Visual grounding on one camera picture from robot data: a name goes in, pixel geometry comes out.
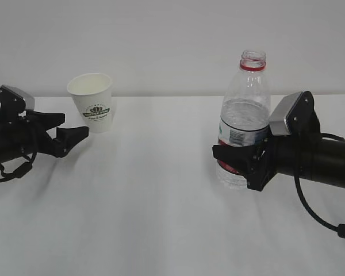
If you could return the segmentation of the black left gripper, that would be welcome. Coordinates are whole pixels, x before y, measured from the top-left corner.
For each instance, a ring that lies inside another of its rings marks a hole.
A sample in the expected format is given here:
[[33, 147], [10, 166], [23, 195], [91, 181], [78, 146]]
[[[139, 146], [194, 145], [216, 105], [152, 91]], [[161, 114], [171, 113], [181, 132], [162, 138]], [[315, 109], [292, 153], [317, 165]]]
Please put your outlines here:
[[[20, 114], [5, 109], [0, 103], [0, 132], [25, 152], [28, 145], [32, 152], [55, 155], [58, 148], [74, 148], [89, 136], [89, 127], [56, 128], [65, 122], [64, 113], [43, 113], [26, 110]], [[56, 138], [48, 131], [56, 128]]]

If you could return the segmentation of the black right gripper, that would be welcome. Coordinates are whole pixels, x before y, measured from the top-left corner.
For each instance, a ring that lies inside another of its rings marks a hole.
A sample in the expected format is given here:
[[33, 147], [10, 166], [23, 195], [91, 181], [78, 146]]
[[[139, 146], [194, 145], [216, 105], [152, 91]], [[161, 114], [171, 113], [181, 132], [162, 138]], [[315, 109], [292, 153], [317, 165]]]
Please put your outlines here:
[[311, 150], [321, 140], [313, 95], [310, 91], [301, 92], [289, 115], [290, 135], [273, 136], [270, 130], [263, 147], [212, 147], [213, 157], [245, 177], [249, 189], [262, 191], [277, 173], [293, 175], [294, 169], [300, 168], [302, 151]]

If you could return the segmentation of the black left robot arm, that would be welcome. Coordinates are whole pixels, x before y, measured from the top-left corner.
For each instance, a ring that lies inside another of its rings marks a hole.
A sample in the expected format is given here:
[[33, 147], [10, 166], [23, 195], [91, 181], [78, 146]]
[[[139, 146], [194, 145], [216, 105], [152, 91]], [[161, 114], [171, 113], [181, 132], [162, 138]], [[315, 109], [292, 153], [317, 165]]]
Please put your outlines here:
[[89, 127], [61, 128], [64, 113], [37, 112], [35, 99], [12, 86], [0, 86], [0, 163], [27, 154], [65, 157], [89, 136]]

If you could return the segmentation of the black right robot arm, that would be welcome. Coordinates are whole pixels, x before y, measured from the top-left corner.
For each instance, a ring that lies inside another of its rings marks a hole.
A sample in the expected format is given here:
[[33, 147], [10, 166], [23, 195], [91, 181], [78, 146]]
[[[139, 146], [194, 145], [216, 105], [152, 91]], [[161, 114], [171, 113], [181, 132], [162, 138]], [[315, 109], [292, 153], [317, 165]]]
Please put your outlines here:
[[267, 136], [255, 145], [214, 145], [213, 157], [236, 169], [247, 187], [256, 191], [277, 174], [345, 189], [345, 140], [321, 132], [310, 91], [283, 97], [269, 127]]

